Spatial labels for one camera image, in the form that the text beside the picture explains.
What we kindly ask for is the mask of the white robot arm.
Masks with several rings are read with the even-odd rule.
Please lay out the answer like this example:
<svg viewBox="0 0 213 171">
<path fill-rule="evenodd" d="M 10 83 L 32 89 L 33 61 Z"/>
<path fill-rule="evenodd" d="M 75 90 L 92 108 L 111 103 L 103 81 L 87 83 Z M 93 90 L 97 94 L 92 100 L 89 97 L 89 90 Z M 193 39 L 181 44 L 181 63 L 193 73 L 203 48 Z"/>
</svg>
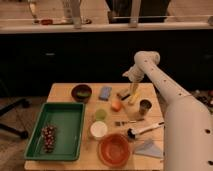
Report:
<svg viewBox="0 0 213 171">
<path fill-rule="evenodd" d="M 139 51 L 124 76 L 137 85 L 147 76 L 167 102 L 164 171 L 213 171 L 213 123 L 208 108 L 158 68 L 156 51 Z"/>
</svg>

